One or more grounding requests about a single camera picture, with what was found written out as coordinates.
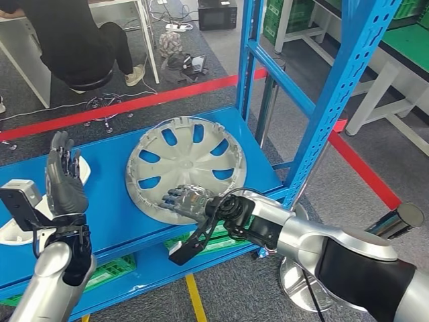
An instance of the blue shelf surface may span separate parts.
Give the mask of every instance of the blue shelf surface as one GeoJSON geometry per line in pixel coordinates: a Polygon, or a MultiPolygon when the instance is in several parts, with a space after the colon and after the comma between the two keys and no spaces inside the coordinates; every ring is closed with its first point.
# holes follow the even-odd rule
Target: blue shelf surface
{"type": "Polygon", "coordinates": [[[254,245],[237,246],[200,255],[183,266],[178,266],[168,260],[168,251],[162,244],[141,250],[134,253],[137,264],[135,271],[84,293],[79,303],[73,310],[69,321],[143,294],[189,273],[198,272],[256,248],[257,246],[254,245]]]}
{"type": "MultiPolygon", "coordinates": [[[[281,185],[236,108],[227,107],[198,116],[225,126],[242,146],[247,161],[245,186],[264,192],[281,185]]],[[[91,175],[85,185],[90,200],[87,218],[91,230],[93,249],[100,264],[159,244],[195,227],[167,225],[151,219],[128,196],[124,179],[126,164],[131,151],[148,129],[78,147],[91,168],[91,175]]],[[[44,194],[45,161],[46,156],[41,156],[1,167],[0,184],[12,178],[32,179],[44,194]]],[[[8,220],[9,212],[0,203],[0,227],[8,220]]],[[[0,299],[22,293],[32,275],[35,262],[30,244],[0,245],[0,256],[0,299]]]]}

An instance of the microwave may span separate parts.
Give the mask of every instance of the microwave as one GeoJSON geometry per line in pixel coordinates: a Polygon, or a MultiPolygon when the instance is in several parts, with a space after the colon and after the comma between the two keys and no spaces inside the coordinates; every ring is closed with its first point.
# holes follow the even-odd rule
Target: microwave
{"type": "Polygon", "coordinates": [[[234,29],[237,26],[234,0],[198,0],[200,30],[234,29]]]}

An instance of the person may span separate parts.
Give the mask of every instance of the person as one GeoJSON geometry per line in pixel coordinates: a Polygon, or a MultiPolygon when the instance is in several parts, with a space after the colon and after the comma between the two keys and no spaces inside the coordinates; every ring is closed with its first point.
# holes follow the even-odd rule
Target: person
{"type": "Polygon", "coordinates": [[[0,0],[0,17],[22,16],[35,30],[41,61],[68,85],[99,81],[107,76],[115,61],[128,86],[136,85],[145,75],[143,65],[133,66],[125,32],[112,22],[97,27],[88,0],[0,0]]]}

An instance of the sneaker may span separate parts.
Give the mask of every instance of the sneaker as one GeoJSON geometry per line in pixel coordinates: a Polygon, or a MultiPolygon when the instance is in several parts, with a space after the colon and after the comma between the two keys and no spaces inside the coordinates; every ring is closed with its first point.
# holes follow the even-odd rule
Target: sneaker
{"type": "Polygon", "coordinates": [[[75,92],[76,94],[84,94],[85,92],[85,91],[77,91],[75,89],[71,89],[71,90],[72,90],[73,92],[75,92]]]}
{"type": "Polygon", "coordinates": [[[0,114],[6,112],[6,107],[3,105],[3,97],[0,96],[0,114]]]}
{"type": "Polygon", "coordinates": [[[127,86],[134,86],[145,76],[146,69],[143,65],[137,65],[133,68],[133,74],[125,75],[127,86]]]}

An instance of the yellow tape line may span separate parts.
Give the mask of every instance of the yellow tape line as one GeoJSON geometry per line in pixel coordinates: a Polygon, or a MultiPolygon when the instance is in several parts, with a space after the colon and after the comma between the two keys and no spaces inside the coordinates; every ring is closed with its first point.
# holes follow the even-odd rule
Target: yellow tape line
{"type": "Polygon", "coordinates": [[[81,322],[90,322],[90,315],[85,315],[81,319],[81,322]]]}
{"type": "Polygon", "coordinates": [[[186,275],[185,279],[186,280],[186,284],[189,290],[189,295],[191,296],[191,301],[194,307],[194,312],[195,312],[195,316],[197,317],[197,322],[207,322],[207,317],[205,317],[205,313],[204,312],[204,307],[202,306],[200,294],[197,288],[197,283],[195,283],[195,279],[194,278],[194,274],[186,275]]]}

